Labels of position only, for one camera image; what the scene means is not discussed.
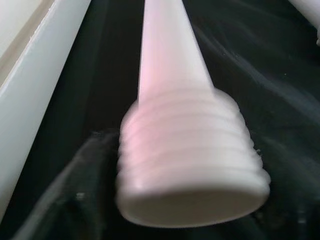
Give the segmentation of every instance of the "dark background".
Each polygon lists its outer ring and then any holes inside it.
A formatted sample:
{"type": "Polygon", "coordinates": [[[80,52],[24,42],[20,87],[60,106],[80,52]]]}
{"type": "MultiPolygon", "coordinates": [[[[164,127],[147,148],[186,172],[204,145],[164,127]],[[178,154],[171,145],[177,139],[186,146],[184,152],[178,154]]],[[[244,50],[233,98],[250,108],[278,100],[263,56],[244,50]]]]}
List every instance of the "dark background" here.
{"type": "MultiPolygon", "coordinates": [[[[269,172],[256,213],[159,230],[123,220],[107,239],[320,239],[320,48],[287,0],[185,0],[214,85],[231,95],[269,172]]],[[[0,226],[9,239],[92,132],[118,129],[137,97],[143,0],[92,0],[0,226]]]]}

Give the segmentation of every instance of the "plastic pipe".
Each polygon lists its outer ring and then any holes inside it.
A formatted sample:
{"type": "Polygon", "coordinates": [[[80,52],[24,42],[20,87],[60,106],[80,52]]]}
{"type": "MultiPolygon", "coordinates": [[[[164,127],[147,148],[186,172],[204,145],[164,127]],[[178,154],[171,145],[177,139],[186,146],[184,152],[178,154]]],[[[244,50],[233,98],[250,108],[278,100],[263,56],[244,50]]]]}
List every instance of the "plastic pipe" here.
{"type": "Polygon", "coordinates": [[[289,0],[299,12],[318,30],[320,46],[320,0],[289,0]]]}
{"type": "Polygon", "coordinates": [[[117,205],[150,227],[245,216],[269,176],[230,96],[214,89],[181,0],[146,0],[138,101],[121,124],[117,205]]]}

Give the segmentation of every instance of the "white plastic part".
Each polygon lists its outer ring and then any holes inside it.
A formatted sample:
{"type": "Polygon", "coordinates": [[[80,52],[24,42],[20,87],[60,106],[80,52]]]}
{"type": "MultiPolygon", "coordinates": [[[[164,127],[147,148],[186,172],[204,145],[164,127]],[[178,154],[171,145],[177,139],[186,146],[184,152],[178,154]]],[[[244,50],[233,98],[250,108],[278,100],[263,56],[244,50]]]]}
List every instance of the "white plastic part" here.
{"type": "Polygon", "coordinates": [[[55,0],[0,88],[0,219],[89,3],[55,0]]]}
{"type": "Polygon", "coordinates": [[[163,228],[250,214],[270,182],[253,146],[235,101],[212,85],[183,2],[146,0],[138,102],[121,124],[121,214],[163,228]]]}
{"type": "Polygon", "coordinates": [[[299,12],[318,30],[320,46],[320,0],[289,0],[299,12]]]}

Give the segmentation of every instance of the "white plastic tube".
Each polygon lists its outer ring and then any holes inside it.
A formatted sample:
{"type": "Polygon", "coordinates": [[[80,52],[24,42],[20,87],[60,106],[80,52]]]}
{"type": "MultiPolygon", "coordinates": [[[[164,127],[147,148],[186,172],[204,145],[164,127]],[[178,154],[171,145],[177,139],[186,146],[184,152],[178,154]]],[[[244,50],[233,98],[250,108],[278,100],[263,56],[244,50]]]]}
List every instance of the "white plastic tube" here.
{"type": "Polygon", "coordinates": [[[0,88],[0,220],[89,3],[55,0],[0,88]]]}
{"type": "Polygon", "coordinates": [[[120,135],[117,205],[129,221],[184,228],[240,218],[269,176],[239,108],[214,89],[182,0],[146,0],[138,102],[120,135]]]}
{"type": "Polygon", "coordinates": [[[318,30],[320,39],[320,0],[289,0],[299,12],[318,30]]]}

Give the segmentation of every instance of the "black fabric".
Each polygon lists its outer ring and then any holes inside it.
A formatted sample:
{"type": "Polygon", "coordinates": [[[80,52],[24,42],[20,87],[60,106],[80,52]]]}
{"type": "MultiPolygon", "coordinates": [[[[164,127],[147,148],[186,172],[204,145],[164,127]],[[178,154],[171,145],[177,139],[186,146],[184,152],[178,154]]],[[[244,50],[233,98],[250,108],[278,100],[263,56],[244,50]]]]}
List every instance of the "black fabric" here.
{"type": "MultiPolygon", "coordinates": [[[[119,128],[137,97],[143,3],[92,0],[0,226],[0,240],[14,234],[91,132],[119,128]]],[[[109,227],[102,239],[320,239],[316,30],[287,0],[184,3],[214,85],[239,104],[271,176],[270,198],[239,220],[171,230],[128,223],[112,201],[106,204],[109,227]]],[[[71,239],[60,223],[52,225],[51,237],[71,239]]]]}

